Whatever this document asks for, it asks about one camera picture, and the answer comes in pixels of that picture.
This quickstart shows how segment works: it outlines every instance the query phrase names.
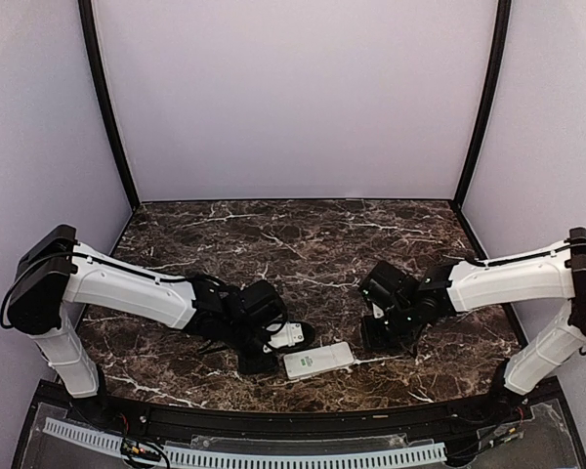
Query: white wall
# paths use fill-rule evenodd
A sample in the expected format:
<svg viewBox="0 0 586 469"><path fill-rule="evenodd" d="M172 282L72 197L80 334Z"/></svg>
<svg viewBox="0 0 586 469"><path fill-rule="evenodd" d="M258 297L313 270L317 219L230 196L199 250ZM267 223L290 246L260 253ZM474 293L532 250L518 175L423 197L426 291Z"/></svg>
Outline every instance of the white wall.
<svg viewBox="0 0 586 469"><path fill-rule="evenodd" d="M491 119L465 212L489 255L586 227L586 1L514 2ZM518 305L533 337L558 302ZM560 378L586 447L586 358Z"/></svg>
<svg viewBox="0 0 586 469"><path fill-rule="evenodd" d="M95 2L140 196L453 197L496 3Z"/></svg>
<svg viewBox="0 0 586 469"><path fill-rule="evenodd" d="M59 223L108 250L129 216L95 99L76 1L0 0L0 301L20 256ZM0 328L0 467L41 376Z"/></svg>

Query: marble table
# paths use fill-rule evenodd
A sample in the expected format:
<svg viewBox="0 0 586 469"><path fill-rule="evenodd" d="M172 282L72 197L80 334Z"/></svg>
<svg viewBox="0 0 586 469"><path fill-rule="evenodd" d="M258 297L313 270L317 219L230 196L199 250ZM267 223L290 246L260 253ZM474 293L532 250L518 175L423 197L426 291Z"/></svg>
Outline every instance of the marble table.
<svg viewBox="0 0 586 469"><path fill-rule="evenodd" d="M519 349L500 307L441 321L416 359L368 353L356 290L379 260L421 276L473 254L444 201L273 200L142 205L114 256L155 271L205 272L228 283L272 282L290 314L316 328L314 344L347 341L349 369L302 381L240 376L229 351L150 320L90 307L79 334L114 396L242 411L343 411L441 402L484 393L495 367Z"/></svg>

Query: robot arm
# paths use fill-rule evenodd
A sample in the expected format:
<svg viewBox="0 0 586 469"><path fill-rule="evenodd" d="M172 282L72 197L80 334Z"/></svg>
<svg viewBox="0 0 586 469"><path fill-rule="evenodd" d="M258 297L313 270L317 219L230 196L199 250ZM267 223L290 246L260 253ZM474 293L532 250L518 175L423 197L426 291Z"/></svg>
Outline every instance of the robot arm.
<svg viewBox="0 0 586 469"><path fill-rule="evenodd" d="M308 324L287 320L284 303L264 280L241 289L209 276L162 275L104 256L76 241L74 228L59 226L21 258L3 310L79 399L95 397L104 378L65 313L67 302L112 308L224 342L236 351L244 374L273 371L274 352L301 350L314 339Z"/></svg>
<svg viewBox="0 0 586 469"><path fill-rule="evenodd" d="M522 396L586 345L586 230L517 256L433 267L421 281L381 262L360 290L373 311L362 320L369 350L407 350L427 324L482 306L565 299L549 325L504 363L503 386Z"/></svg>

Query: black vertical post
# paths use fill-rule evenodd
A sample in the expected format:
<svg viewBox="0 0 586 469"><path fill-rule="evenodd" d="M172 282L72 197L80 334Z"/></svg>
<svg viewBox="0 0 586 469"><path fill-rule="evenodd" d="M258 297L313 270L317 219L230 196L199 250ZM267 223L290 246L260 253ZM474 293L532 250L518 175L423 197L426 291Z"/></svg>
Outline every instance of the black vertical post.
<svg viewBox="0 0 586 469"><path fill-rule="evenodd" d="M469 143L469 150L467 151L465 164L462 168L460 181L458 182L458 189L453 197L453 202L458 208L462 208L462 205L465 202L469 186L473 179L473 174L476 171L478 156L480 156L481 143L484 140L486 125L488 124L492 102L495 97L495 89L497 88L501 59L504 55L504 45L506 43L506 33L508 32L511 3L511 0L499 0L499 3L497 4L497 18L495 19L495 28L492 35L492 45L490 46L490 57L488 59L488 68L486 69L486 78L481 91L480 108L478 109L476 125L473 129L473 135L471 136L471 142Z"/></svg>
<svg viewBox="0 0 586 469"><path fill-rule="evenodd" d="M80 21L82 22L85 47L87 48L87 56L89 57L89 67L91 68L91 75L94 80L96 94L98 95L98 105L100 106L102 119L105 123L106 135L113 153L113 158L115 159L115 165L117 166L121 183L126 192L126 197L128 197L130 206L135 210L140 205L139 196L137 195L133 177L130 174L128 160L126 159L124 148L121 145L115 114L110 103L110 95L108 93L108 86L106 85L105 69L100 54L100 44L98 43L98 34L96 33L96 23L94 21L91 0L78 0L78 7L80 9Z"/></svg>

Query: marble surface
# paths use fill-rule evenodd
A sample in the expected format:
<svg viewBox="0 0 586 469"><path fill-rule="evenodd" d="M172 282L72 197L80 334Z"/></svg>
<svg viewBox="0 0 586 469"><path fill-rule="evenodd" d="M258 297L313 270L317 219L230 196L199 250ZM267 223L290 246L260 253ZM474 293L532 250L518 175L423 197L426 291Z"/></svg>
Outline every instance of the marble surface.
<svg viewBox="0 0 586 469"><path fill-rule="evenodd" d="M231 352L199 357L201 340L91 307L79 334L112 395L244 411L342 411L419 405L482 394L519 348L500 307L429 327L417 359L362 349L367 314L357 284L386 260L421 276L472 249L446 202L278 200L142 205L114 256L161 273L201 271L228 283L272 282L290 314L316 328L315 346L347 341L349 369L291 382L239 376Z"/></svg>

